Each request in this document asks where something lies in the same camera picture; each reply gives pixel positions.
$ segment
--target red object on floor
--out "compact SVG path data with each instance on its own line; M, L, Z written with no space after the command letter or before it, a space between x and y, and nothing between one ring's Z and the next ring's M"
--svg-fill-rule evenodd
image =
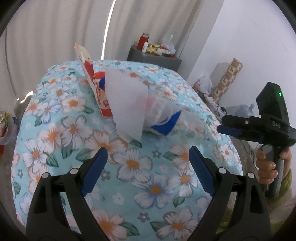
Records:
M0 145L0 156L2 156L4 153L4 146Z

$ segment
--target finger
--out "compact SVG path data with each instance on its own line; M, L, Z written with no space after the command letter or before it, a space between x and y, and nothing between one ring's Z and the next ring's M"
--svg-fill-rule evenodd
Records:
M271 171L275 169L276 164L272 161L267 160L257 160L256 166L262 171Z
M265 179L265 178L260 178L259 179L259 183L260 184L265 184L265 185L271 184L273 181L274 181L274 179Z
M287 160L287 161L291 161L292 159L292 153L289 147L286 147L285 149L283 149L283 151L281 152L281 154L279 155L279 157L282 160Z
M263 151L261 151L261 150L257 151L256 157L257 157L257 159L260 159L260 160L265 160L266 159L265 153Z
M276 178L278 175L278 171L277 170L272 170L272 171L262 171L261 169L259 169L258 171L258 176L260 178L264 178L264 179L273 179Z

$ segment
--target silver screw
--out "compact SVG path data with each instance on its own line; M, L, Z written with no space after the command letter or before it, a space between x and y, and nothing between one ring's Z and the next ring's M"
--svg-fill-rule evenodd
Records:
M47 178L48 177L48 172L45 172L42 174L42 178Z
M72 168L70 170L70 173L74 175L74 174L78 173L78 169L77 168Z
M219 172L220 172L221 174L225 174L227 171L226 171L225 168L221 167L221 168L219 168Z
M249 178L254 178L255 175L254 175L253 173L249 172L249 173L248 173L248 177L249 177Z

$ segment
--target white bottle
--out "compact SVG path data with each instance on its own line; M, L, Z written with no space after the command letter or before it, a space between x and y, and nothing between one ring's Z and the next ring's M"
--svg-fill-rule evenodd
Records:
M145 42L145 43L144 43L144 46L143 46L143 48L142 48L142 52L143 52L143 53L146 53L147 47L148 47L148 42Z

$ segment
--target floral bedsheet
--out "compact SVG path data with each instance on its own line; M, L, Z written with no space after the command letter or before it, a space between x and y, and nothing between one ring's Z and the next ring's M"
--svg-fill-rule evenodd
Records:
M200 125L175 127L168 136L143 132L142 141L124 142L112 118L103 118L78 61L48 69L34 90L17 137L11 169L18 220L26 226L37 183L44 172L67 173L108 150L108 162L86 196L92 213L111 241L179 240L197 226L211 201L188 158L191 146L217 166L242 175L239 156L230 138L217 132L219 122L194 90L176 72L152 64L95 61L106 67L142 76L150 91L196 113ZM63 206L73 230L79 231L66 195Z

